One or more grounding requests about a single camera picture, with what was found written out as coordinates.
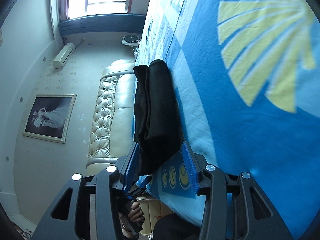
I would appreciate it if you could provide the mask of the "black pants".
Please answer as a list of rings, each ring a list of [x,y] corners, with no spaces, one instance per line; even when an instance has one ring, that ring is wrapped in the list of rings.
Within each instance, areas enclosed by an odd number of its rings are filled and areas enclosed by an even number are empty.
[[[172,77],[163,60],[134,67],[134,141],[140,146],[140,176],[156,172],[181,147],[183,135]]]

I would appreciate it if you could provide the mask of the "beige bedside cabinet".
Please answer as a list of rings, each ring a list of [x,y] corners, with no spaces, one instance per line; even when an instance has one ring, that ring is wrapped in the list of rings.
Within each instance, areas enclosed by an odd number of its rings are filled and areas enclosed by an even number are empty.
[[[173,213],[169,207],[148,194],[138,197],[137,201],[144,212],[145,222],[142,225],[143,230],[141,231],[144,236],[152,235],[157,221]]]

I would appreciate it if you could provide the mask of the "cream tufted leather headboard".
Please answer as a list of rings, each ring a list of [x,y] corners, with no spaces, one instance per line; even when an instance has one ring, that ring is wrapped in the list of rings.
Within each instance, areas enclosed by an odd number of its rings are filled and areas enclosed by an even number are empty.
[[[89,176],[115,164],[133,144],[134,66],[131,60],[117,60],[102,74],[89,139]]]

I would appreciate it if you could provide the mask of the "framed wedding photo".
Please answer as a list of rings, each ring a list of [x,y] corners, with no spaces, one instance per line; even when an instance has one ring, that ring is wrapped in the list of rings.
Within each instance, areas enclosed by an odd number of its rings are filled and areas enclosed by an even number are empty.
[[[75,100],[75,94],[36,95],[23,135],[64,144]]]

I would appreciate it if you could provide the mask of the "blue patterned bedspread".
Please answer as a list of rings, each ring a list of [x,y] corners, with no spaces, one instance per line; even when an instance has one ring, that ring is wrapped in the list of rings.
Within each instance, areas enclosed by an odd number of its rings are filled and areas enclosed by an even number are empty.
[[[294,239],[319,212],[319,21],[305,0],[150,0],[138,64],[171,70],[185,140],[249,172]]]

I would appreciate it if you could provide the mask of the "white desk fan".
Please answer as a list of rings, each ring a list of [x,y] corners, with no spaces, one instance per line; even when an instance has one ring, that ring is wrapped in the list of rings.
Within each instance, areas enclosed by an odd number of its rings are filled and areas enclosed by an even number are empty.
[[[121,44],[129,47],[138,47],[140,40],[140,36],[128,34],[123,36]]]

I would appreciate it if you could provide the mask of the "dark blue curtain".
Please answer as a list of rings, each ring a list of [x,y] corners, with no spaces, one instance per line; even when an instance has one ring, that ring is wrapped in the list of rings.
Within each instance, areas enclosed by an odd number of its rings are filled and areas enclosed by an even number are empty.
[[[93,32],[143,32],[146,15],[102,14],[68,19],[58,24],[61,36]]]

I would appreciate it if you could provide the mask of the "white wall air conditioner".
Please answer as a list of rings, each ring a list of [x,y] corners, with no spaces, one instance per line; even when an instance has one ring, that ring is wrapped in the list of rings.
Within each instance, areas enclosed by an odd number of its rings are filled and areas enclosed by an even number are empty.
[[[57,54],[56,58],[53,60],[53,67],[55,69],[63,68],[70,58],[71,54],[75,51],[75,45],[72,42],[68,42]]]

